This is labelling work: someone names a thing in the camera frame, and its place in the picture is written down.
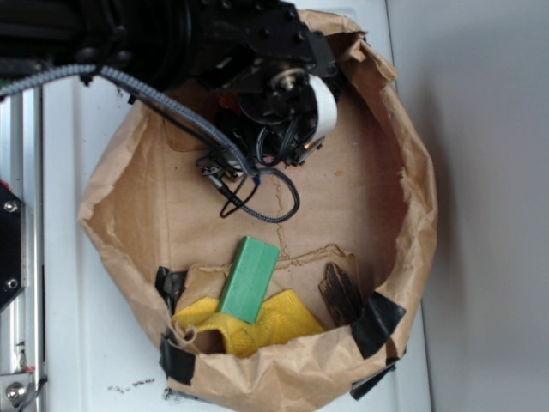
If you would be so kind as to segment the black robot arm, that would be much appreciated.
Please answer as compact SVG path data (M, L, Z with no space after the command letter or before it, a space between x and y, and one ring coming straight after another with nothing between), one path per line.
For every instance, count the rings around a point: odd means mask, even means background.
M326 37L283 1L4 1L1 95L117 84L206 143L205 173L298 165L337 119Z

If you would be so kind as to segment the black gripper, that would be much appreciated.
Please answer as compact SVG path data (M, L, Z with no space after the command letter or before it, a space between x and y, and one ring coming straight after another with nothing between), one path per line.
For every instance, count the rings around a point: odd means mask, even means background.
M325 139L310 141L317 105L309 75L326 83L336 103L341 95L341 72L326 36L308 28L296 7L283 1L190 6L196 36L191 77L205 88L236 95L252 125L248 141L258 162L303 164Z

